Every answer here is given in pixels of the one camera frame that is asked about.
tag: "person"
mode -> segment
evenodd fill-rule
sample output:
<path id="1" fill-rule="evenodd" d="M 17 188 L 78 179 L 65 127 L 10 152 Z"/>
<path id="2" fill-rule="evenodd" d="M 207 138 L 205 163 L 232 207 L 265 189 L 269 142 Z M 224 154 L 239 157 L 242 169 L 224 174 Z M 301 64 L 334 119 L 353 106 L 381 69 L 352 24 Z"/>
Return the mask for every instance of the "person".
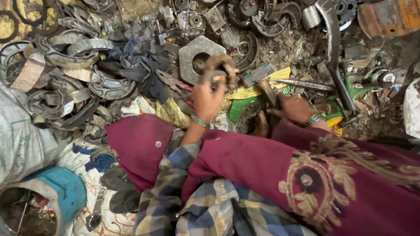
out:
<path id="1" fill-rule="evenodd" d="M 211 57 L 194 86 L 195 114 L 176 129 L 153 188 L 141 194 L 133 235 L 415 235 L 420 228 L 419 156 L 346 140 L 302 98 L 279 93 L 281 118 L 271 139 L 265 113 L 252 135 L 215 131 L 225 79 L 208 75 L 227 55 Z"/>

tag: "large metal nut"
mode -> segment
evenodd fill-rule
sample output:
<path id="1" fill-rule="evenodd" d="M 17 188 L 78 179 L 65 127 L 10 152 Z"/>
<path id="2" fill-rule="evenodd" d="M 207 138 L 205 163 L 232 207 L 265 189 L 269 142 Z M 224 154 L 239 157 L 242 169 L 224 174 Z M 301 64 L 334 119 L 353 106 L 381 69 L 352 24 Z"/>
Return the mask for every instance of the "large metal nut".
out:
<path id="1" fill-rule="evenodd" d="M 179 68 L 181 78 L 190 84 L 196 84 L 200 75 L 194 71 L 192 61 L 199 53 L 207 53 L 210 56 L 218 56 L 226 53 L 226 49 L 210 39 L 199 36 L 179 50 Z"/>

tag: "plaid shirt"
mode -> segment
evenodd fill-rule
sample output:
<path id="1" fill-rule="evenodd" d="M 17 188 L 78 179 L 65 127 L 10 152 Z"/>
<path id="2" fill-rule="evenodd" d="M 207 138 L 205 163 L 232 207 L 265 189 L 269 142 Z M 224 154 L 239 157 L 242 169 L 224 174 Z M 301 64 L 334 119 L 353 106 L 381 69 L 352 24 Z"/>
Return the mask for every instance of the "plaid shirt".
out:
<path id="1" fill-rule="evenodd" d="M 201 147 L 201 143 L 178 147 L 182 136 L 181 130 L 174 131 L 155 187 L 141 195 L 133 235 L 316 235 L 270 200 L 226 179 L 207 180 L 182 206 L 188 166 Z"/>

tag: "blue bucket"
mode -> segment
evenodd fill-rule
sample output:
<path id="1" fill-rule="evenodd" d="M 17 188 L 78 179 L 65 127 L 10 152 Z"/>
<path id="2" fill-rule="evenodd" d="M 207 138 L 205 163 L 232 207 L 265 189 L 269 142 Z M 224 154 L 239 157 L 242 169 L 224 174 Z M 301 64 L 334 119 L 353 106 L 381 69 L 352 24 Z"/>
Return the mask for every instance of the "blue bucket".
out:
<path id="1" fill-rule="evenodd" d="M 25 188 L 50 201 L 57 217 L 54 236 L 59 236 L 86 205 L 86 187 L 82 178 L 65 167 L 45 167 L 7 188 Z"/>

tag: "green bangle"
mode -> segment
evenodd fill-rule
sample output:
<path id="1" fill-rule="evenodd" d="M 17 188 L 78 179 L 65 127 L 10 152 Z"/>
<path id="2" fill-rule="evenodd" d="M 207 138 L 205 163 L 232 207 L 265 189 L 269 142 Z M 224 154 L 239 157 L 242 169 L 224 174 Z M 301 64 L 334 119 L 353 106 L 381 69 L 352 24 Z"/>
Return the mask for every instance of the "green bangle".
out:
<path id="1" fill-rule="evenodd" d="M 206 123 L 205 121 L 201 120 L 200 118 L 196 117 L 195 115 L 191 115 L 190 118 L 196 122 L 197 124 L 203 126 L 206 129 L 210 129 L 210 124 Z"/>
<path id="2" fill-rule="evenodd" d="M 315 124 L 315 122 L 317 122 L 321 118 L 322 118 L 322 114 L 320 112 L 317 112 L 313 114 L 311 117 L 309 117 L 309 119 L 305 122 L 304 126 L 312 127 Z"/>

